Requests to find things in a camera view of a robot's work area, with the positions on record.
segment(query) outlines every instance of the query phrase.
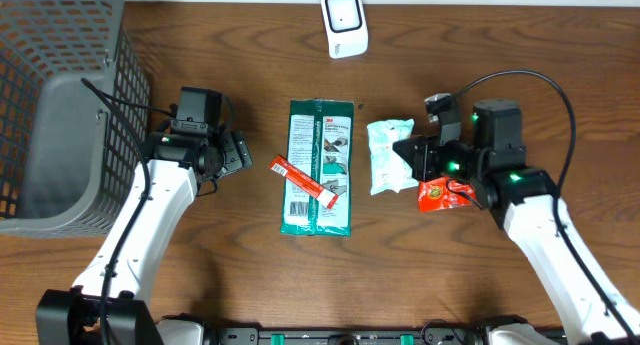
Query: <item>product label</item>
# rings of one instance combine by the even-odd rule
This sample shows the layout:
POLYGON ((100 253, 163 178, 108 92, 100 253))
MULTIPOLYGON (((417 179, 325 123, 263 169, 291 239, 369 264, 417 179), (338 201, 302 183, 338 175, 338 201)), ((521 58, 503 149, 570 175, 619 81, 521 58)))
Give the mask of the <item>product label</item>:
POLYGON ((346 116, 322 118, 320 185, 339 196, 332 209, 321 207, 318 226, 349 226, 349 148, 351 119, 346 116))
MULTIPOLYGON (((291 165, 311 176, 312 152, 313 115, 292 115, 287 160, 291 165)), ((310 200, 313 200, 313 198, 309 194, 291 181, 287 181, 284 198, 285 222, 292 225, 309 225, 310 200)))

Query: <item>black square outline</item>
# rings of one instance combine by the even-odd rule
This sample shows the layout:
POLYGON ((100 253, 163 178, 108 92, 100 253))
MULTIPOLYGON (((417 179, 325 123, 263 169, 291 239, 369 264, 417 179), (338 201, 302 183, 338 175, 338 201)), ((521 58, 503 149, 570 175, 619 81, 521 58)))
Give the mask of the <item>black square outline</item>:
POLYGON ((360 2, 358 2, 358 0, 356 0, 356 10, 358 11, 358 20, 360 21, 360 25, 354 28, 348 28, 343 30, 334 30, 333 25, 331 25, 331 12, 329 11, 329 0, 324 0, 324 6, 327 9, 327 22, 329 23, 329 28, 331 28, 332 32, 341 33, 346 31, 354 31, 362 27, 362 15, 360 14, 360 2))

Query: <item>barcode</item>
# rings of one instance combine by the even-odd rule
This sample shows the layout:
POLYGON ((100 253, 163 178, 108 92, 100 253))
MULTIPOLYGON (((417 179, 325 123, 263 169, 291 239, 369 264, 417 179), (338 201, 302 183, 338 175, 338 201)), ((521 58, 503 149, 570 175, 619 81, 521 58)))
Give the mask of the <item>barcode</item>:
POLYGON ((292 201, 289 207, 291 216, 307 216, 309 213, 309 203, 304 201, 292 201))
POLYGON ((277 172, 278 174, 280 174, 282 176, 286 176, 287 175, 287 169, 283 168, 282 166, 280 166, 278 164, 273 164, 273 167, 271 168, 271 170, 277 172))

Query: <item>red snack wrapper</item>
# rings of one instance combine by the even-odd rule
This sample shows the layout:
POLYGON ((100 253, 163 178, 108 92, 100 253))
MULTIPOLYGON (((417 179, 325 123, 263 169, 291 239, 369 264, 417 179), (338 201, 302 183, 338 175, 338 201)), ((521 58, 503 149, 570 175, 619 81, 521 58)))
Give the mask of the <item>red snack wrapper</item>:
POLYGON ((291 165, 291 163, 280 155, 273 159, 270 168, 287 178, 287 180, 298 185, 300 189, 313 196, 314 199, 318 200, 318 202, 327 209, 331 209, 336 201, 338 201, 338 195, 325 189, 324 186, 318 184, 318 182, 300 171, 300 169, 291 165))
MULTIPOLYGON (((440 209, 451 209, 458 206, 470 205, 471 202, 462 196, 456 195, 447 189, 447 177, 441 177, 429 182, 421 182, 418 192, 418 206, 421 212, 440 209)), ((472 198, 476 198, 471 185, 462 185, 457 181, 451 181, 449 188, 453 191, 465 192, 472 198)))

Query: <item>wooden table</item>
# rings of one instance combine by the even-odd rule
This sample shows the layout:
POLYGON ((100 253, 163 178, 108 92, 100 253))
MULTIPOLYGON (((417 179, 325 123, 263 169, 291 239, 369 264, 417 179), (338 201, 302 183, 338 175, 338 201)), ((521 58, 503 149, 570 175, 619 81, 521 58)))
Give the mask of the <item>wooden table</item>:
MULTIPOLYGON (((579 141, 564 197, 603 268, 640 306, 640 10, 366 11, 369 50, 336 61, 318 5, 127 4, 124 24, 150 73, 154 104, 177 102, 183 85, 227 94, 254 159, 183 216, 155 284, 154 317, 410 327, 516 313, 559 326, 526 258, 488 213, 420 214, 415 189, 369 195, 367 124, 413 118, 414 133, 429 133, 425 97, 510 68, 542 71, 571 97, 579 141), (268 164, 286 153, 289 101, 314 97, 356 105, 351 238, 279 233, 283 179, 268 164)), ((556 178, 569 136, 558 96, 533 78, 502 78, 465 96, 465 119, 489 97, 520 102, 529 163, 556 178)), ((35 342, 42 293, 69 288, 101 243, 0 237, 0 342, 35 342)))

